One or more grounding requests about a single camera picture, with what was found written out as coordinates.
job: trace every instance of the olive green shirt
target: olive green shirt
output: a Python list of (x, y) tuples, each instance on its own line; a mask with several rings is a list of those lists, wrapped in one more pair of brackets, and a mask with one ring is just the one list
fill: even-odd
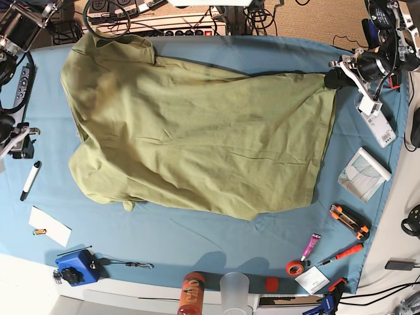
[(61, 80), (82, 141), (70, 170), (96, 202), (251, 220), (312, 200), (334, 120), (322, 74), (249, 77), (87, 34)]

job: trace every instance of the orange tape roll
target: orange tape roll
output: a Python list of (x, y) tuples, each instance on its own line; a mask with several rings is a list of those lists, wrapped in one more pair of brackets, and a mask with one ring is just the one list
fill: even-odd
[(286, 272), (291, 277), (297, 277), (303, 272), (303, 263), (301, 261), (291, 261), (286, 265)]

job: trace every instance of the brown floor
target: brown floor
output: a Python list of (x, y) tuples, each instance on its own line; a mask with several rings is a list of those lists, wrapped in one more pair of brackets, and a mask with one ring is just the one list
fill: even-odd
[[(346, 35), (349, 39), (357, 40), (363, 46), (366, 45), (361, 20), (368, 17), (368, 14), (363, 0), (310, 0), (309, 4), (304, 7), (298, 5), (294, 0), (285, 0), (284, 2), (285, 5), (276, 11), (279, 36), (301, 37), (332, 45), (334, 35)], [(76, 9), (82, 11), (84, 3), (85, 0), (76, 2)], [(274, 5), (278, 3), (279, 0), (266, 0), (265, 7), (273, 13)], [(153, 13), (167, 15), (205, 12), (206, 10), (207, 7), (178, 9), (166, 4)], [(267, 34), (276, 34), (274, 24), (267, 29)], [(339, 38), (336, 38), (335, 44), (347, 49), (357, 47), (357, 44)]]

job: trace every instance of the red screwdriver handle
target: red screwdriver handle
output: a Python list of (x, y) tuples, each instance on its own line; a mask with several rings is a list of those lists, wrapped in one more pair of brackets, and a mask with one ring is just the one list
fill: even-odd
[(342, 259), (343, 257), (349, 256), (351, 254), (357, 253), (358, 251), (361, 251), (363, 249), (363, 244), (357, 244), (350, 249), (347, 249), (346, 251), (343, 251), (342, 253), (335, 256), (337, 259)]

